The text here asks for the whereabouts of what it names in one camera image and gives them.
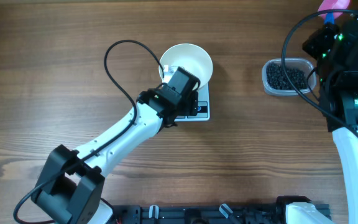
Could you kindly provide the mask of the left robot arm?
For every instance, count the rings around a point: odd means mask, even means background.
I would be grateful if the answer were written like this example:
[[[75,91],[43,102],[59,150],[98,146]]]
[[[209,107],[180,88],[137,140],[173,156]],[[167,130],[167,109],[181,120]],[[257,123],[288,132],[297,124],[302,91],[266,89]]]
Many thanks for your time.
[[[56,147],[31,200],[53,223],[109,223],[113,209],[101,198],[105,178],[139,144],[174,126],[201,85],[178,67],[167,83],[143,91],[130,112],[96,139],[74,150]]]

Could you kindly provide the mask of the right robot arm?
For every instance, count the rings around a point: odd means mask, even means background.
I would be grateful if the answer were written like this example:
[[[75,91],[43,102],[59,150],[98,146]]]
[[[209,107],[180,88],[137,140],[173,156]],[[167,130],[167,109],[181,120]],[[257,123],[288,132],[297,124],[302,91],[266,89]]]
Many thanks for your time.
[[[325,23],[303,50],[317,61],[319,106],[340,156],[349,223],[358,223],[358,20]]]

